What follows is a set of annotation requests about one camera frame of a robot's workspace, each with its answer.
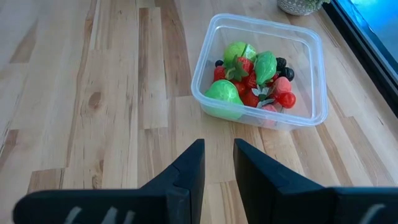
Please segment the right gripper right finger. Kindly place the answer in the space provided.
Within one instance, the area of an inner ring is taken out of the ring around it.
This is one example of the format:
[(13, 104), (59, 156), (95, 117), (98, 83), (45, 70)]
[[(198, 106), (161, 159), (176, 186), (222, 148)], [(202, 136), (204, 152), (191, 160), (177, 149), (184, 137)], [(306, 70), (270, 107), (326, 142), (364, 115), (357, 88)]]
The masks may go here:
[(328, 224), (331, 193), (243, 139), (234, 140), (235, 176), (249, 224)]

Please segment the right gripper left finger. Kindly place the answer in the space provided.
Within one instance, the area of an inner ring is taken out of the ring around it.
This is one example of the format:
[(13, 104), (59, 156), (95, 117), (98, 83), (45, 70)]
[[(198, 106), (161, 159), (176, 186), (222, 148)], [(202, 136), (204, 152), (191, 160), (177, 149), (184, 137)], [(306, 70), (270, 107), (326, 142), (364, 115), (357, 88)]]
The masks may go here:
[(194, 141), (159, 175), (141, 187), (140, 224), (199, 224), (205, 183), (205, 140)]

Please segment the pink toy peach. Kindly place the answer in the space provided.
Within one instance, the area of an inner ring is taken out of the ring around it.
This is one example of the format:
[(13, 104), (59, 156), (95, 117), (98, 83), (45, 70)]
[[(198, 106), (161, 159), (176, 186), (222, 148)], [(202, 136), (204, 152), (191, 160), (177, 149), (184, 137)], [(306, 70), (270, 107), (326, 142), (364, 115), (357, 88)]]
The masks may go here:
[[(277, 113), (277, 109), (272, 104), (264, 105), (261, 108), (263, 110), (267, 110), (267, 111), (271, 111), (271, 112)], [(273, 126), (273, 125), (275, 125), (275, 121), (270, 120), (270, 119), (265, 119), (262, 123), (263, 123), (264, 126)]]
[(279, 77), (273, 84), (273, 94), (279, 95), (281, 93), (291, 92), (292, 85), (286, 77)]

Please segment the red toy cherry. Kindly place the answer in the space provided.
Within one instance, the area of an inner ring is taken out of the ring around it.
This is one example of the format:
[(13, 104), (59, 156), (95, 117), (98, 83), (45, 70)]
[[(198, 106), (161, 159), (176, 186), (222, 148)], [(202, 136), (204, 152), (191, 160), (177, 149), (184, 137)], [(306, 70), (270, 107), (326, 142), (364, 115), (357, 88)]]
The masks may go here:
[(292, 92), (280, 93), (276, 96), (276, 101), (284, 108), (293, 108), (296, 103), (296, 96)]

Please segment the green toy pepper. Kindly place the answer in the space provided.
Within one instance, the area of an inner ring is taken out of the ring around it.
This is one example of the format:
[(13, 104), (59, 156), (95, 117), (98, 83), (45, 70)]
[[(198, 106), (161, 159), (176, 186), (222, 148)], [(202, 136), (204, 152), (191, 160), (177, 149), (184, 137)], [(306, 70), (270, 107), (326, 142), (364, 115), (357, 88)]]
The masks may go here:
[(276, 67), (277, 60), (271, 51), (257, 54), (254, 64), (256, 83), (258, 85), (262, 85), (266, 81), (270, 80), (276, 73)]

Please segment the large green toy vegetable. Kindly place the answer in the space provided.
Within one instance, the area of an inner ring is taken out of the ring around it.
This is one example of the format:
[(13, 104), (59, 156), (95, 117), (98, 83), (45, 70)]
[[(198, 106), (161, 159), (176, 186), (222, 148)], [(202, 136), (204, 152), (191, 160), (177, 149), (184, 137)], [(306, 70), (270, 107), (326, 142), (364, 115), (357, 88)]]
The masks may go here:
[(252, 62), (256, 59), (256, 49), (248, 43), (237, 41), (230, 43), (224, 50), (224, 63), (231, 63), (235, 56), (244, 57)]

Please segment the clear plastic tupperware container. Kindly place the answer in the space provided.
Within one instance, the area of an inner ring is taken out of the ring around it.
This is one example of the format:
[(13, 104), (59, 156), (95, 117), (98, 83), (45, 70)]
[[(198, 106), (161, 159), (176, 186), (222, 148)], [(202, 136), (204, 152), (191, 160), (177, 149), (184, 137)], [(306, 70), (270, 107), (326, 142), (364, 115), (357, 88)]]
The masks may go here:
[[(292, 92), (296, 103), (276, 113), (228, 103), (205, 96), (213, 82), (215, 61), (223, 58), (227, 46), (243, 41), (258, 52), (271, 51), (287, 60), (294, 70)], [(304, 27), (265, 21), (234, 14), (217, 14), (208, 26), (201, 48), (191, 91), (208, 115), (262, 128), (290, 131), (316, 126), (328, 115), (326, 77), (322, 41), (317, 33)]]

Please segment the green plant in white pot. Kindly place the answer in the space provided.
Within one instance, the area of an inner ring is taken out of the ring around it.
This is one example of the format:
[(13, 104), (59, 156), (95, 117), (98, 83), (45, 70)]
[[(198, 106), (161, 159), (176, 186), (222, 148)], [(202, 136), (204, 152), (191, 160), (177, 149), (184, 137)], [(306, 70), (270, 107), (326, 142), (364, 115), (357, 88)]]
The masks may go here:
[(277, 5), (288, 14), (307, 16), (330, 2), (331, 0), (277, 0)]

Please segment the black aluminium table frame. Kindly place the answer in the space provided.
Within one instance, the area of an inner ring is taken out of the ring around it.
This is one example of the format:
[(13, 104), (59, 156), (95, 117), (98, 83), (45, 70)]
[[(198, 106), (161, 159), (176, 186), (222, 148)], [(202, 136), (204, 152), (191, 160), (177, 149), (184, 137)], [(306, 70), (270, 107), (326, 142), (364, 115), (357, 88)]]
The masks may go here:
[(323, 9), (398, 118), (398, 0), (330, 0)]

